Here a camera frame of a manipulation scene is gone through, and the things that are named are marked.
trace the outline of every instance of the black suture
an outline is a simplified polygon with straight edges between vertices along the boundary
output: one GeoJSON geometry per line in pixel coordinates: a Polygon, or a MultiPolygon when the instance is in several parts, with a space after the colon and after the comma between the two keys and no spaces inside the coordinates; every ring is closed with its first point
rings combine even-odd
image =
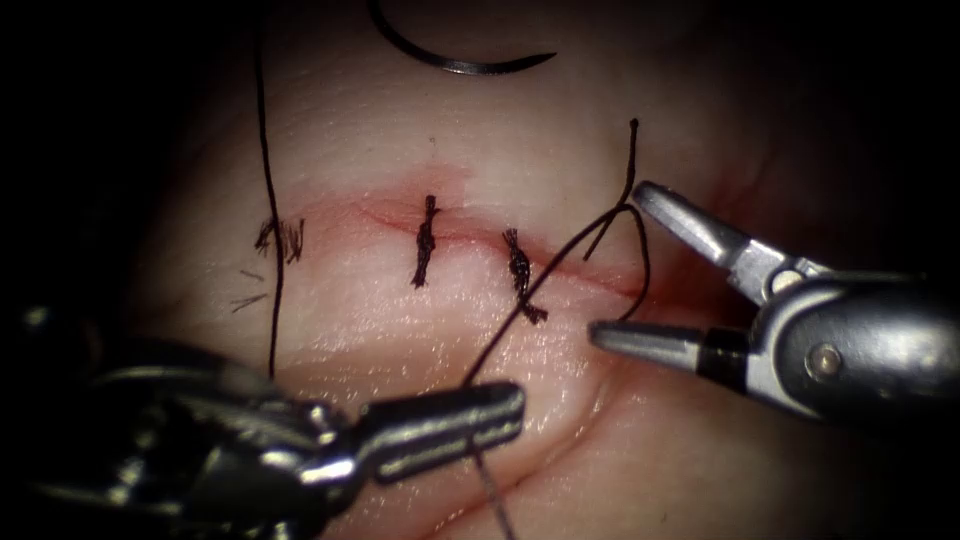
{"type": "MultiPolygon", "coordinates": [[[[260,225],[260,232],[257,234],[257,241],[253,244],[253,247],[257,248],[257,253],[266,257],[268,248],[270,247],[270,237],[276,237],[273,230],[273,224],[276,223],[274,218],[269,218],[260,225]]],[[[294,261],[299,261],[300,256],[303,254],[303,228],[305,221],[303,218],[300,218],[300,222],[296,227],[290,225],[289,223],[281,220],[280,227],[280,240],[277,244],[277,248],[280,251],[280,257],[283,258],[284,262],[288,265],[294,261]]]]}
{"type": "MultiPolygon", "coordinates": [[[[270,174],[270,150],[267,146],[267,105],[263,84],[263,24],[265,17],[264,2],[257,2],[257,12],[254,13],[253,34],[253,71],[257,82],[257,122],[260,127],[260,153],[263,161],[263,178],[267,185],[267,198],[270,200],[269,227],[273,230],[274,245],[281,246],[280,239],[280,212],[277,210],[277,194],[273,187],[273,177],[270,174]]],[[[283,252],[279,247],[277,253],[277,287],[273,296],[273,316],[270,321],[270,353],[267,358],[267,374],[273,380],[276,371],[277,336],[280,328],[280,299],[283,297],[283,252]]]]}
{"type": "MultiPolygon", "coordinates": [[[[637,121],[636,118],[630,120],[630,158],[627,159],[627,181],[624,183],[623,193],[620,194],[620,200],[617,201],[617,206],[627,202],[627,197],[629,197],[630,192],[633,191],[633,181],[637,176],[637,127],[639,126],[640,122],[637,121]]],[[[597,244],[600,243],[603,235],[607,234],[607,229],[611,223],[613,223],[612,219],[603,224],[600,232],[597,233],[597,237],[593,239],[593,243],[590,244],[587,252],[583,255],[583,260],[587,260],[590,258],[590,255],[593,255],[593,250],[597,249],[597,244]]]]}
{"type": "Polygon", "coordinates": [[[517,535],[513,532],[513,526],[510,524],[510,518],[507,516],[507,509],[500,497],[500,491],[497,489],[497,484],[493,481],[493,475],[490,474],[487,464],[483,461],[483,452],[473,444],[472,440],[468,439],[467,444],[470,446],[470,455],[473,456],[473,462],[477,466],[477,471],[480,472],[483,489],[487,492],[487,499],[493,506],[493,513],[497,516],[497,522],[500,524],[500,529],[503,530],[504,538],[506,540],[517,540],[517,535]]]}
{"type": "Polygon", "coordinates": [[[294,228],[287,223],[281,223],[283,230],[283,253],[287,264],[293,261],[299,261],[303,253],[303,218],[300,218],[298,228],[294,228]]]}
{"type": "Polygon", "coordinates": [[[273,234],[273,218],[264,221],[260,225],[260,232],[257,233],[257,241],[253,244],[253,247],[257,248],[259,255],[267,256],[267,248],[270,247],[271,234],[273,234]]]}
{"type": "Polygon", "coordinates": [[[230,313],[236,313],[251,304],[255,304],[260,300],[263,300],[266,297],[267,297],[267,294],[264,293],[264,294],[258,294],[256,296],[251,296],[249,298],[241,298],[240,300],[232,300],[230,303],[237,305],[237,307],[233,308],[233,311],[231,311],[230,313]]]}
{"type": "Polygon", "coordinates": [[[497,329],[496,333],[487,342],[487,346],[483,348],[480,352],[480,355],[474,361],[473,366],[470,368],[470,371],[467,372],[464,376],[463,381],[460,383],[462,387],[470,386],[473,383],[473,380],[476,378],[477,374],[480,373],[480,370],[483,368],[483,364],[487,361],[487,358],[490,356],[490,353],[493,352],[493,349],[500,343],[500,340],[503,339],[503,336],[507,333],[507,330],[510,328],[510,325],[513,324],[513,321],[523,312],[523,306],[526,305],[530,298],[540,289],[540,286],[543,285],[543,282],[556,270],[557,266],[563,262],[563,259],[577,247],[577,245],[583,241],[590,233],[592,233],[597,227],[603,225],[606,221],[616,217],[617,215],[629,212],[633,216],[633,220],[637,225],[637,231],[640,234],[640,240],[642,243],[641,246],[641,255],[643,257],[643,288],[640,290],[640,294],[637,296],[637,299],[634,301],[633,305],[630,306],[623,315],[620,316],[621,320],[625,320],[630,315],[632,315],[637,308],[640,307],[640,304],[643,302],[643,299],[647,296],[647,290],[650,288],[650,257],[647,252],[647,232],[643,226],[643,219],[640,217],[640,212],[629,204],[620,204],[614,208],[608,210],[603,215],[595,219],[592,223],[586,226],[582,231],[577,233],[569,242],[567,242],[553,259],[547,263],[547,266],[543,269],[543,272],[540,273],[540,276],[537,277],[536,281],[533,282],[533,285],[527,290],[527,294],[523,295],[510,311],[510,314],[507,315],[507,318],[503,321],[503,324],[500,325],[500,328],[497,329]]]}
{"type": "Polygon", "coordinates": [[[437,208],[437,198],[433,195],[427,195],[425,213],[426,217],[417,232],[417,270],[413,273],[413,279],[410,280],[414,289],[426,285],[430,253],[437,248],[437,243],[433,238],[433,216],[439,214],[440,209],[437,208]]]}
{"type": "Polygon", "coordinates": [[[383,11],[380,10],[379,0],[367,0],[367,8],[370,11],[370,18],[373,19],[373,24],[376,25],[377,30],[379,30],[380,34],[393,44],[394,47],[425,64],[438,67],[451,73],[460,75],[506,75],[508,73],[516,73],[532,68],[557,55],[557,53],[534,54],[524,58],[517,58],[516,60],[493,64],[454,60],[423,49],[397,33],[397,31],[390,26],[390,23],[387,22],[386,17],[383,16],[383,11]]]}
{"type": "Polygon", "coordinates": [[[261,276],[260,274],[254,274],[253,272],[247,272],[246,270],[241,270],[240,273],[243,274],[243,275],[245,275],[245,276],[247,276],[247,277],[251,277],[251,278],[257,280],[257,281],[259,281],[260,283],[263,283],[263,276],[261,276]]]}
{"type": "MultiPolygon", "coordinates": [[[[517,291],[517,298],[523,298],[527,294],[527,287],[530,286],[530,259],[520,249],[516,229],[504,231],[503,239],[506,241],[507,247],[510,248],[510,273],[513,274],[513,290],[517,291]]],[[[549,315],[547,310],[540,309],[530,303],[524,304],[523,314],[533,324],[546,321],[549,315]]]]}

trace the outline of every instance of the red wound line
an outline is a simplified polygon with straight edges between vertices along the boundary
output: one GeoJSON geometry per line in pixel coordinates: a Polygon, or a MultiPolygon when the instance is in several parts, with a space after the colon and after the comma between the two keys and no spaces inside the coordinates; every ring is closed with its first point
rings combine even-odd
{"type": "MultiPolygon", "coordinates": [[[[383,225],[387,228],[415,237],[418,227],[420,226],[419,221],[422,220],[422,216],[420,216],[420,214],[423,213],[423,209],[414,204],[394,204],[396,204],[398,207],[409,206],[410,219],[389,219],[383,213],[372,210],[368,205],[364,205],[362,202],[353,203],[352,206],[356,208],[357,214],[374,221],[379,225],[383,225]]],[[[509,258],[509,252],[503,242],[503,239],[500,237],[500,231],[491,230],[491,228],[487,226],[486,220],[478,217],[458,218],[455,216],[455,213],[458,209],[444,207],[439,198],[437,199],[437,208],[441,208],[443,210],[443,212],[437,214],[437,217],[434,218],[433,224],[433,236],[438,241],[438,250],[443,248],[443,246],[439,244],[440,240],[450,240],[458,243],[480,243],[498,253],[501,253],[505,261],[509,258]],[[452,228],[450,227],[451,220],[454,220],[455,222],[455,226],[452,228]]],[[[406,216],[407,213],[399,212],[396,215],[406,216]]],[[[530,259],[530,261],[537,264],[537,266],[540,268],[543,268],[552,258],[546,248],[541,246],[536,241],[530,239],[526,239],[524,241],[524,252],[527,254],[527,257],[530,259]]],[[[571,261],[569,265],[579,268],[584,267],[582,264],[577,264],[576,261],[571,261]]],[[[635,287],[627,287],[622,284],[612,283],[611,280],[601,280],[598,279],[597,276],[586,275],[582,271],[579,271],[579,268],[570,269],[569,267],[564,268],[563,266],[564,265],[561,265],[560,268],[554,272],[555,276],[565,276],[585,281],[591,285],[623,296],[628,300],[636,298],[637,295],[640,294],[641,287],[639,283],[635,287]]],[[[652,301],[655,299],[655,296],[648,294],[648,298],[648,301],[652,301]]]]}

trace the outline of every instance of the metal jaw tip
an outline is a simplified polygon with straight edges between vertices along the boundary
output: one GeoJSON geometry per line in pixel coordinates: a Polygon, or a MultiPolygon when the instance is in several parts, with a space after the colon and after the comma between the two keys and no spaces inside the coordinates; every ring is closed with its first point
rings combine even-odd
{"type": "Polygon", "coordinates": [[[523,430],[523,388],[496,382],[364,406],[356,460],[381,484],[507,443],[523,430]]]}
{"type": "Polygon", "coordinates": [[[714,265],[729,270],[727,282],[757,306],[790,285],[832,271],[751,238],[653,182],[641,182],[633,199],[674,236],[714,265]]]}

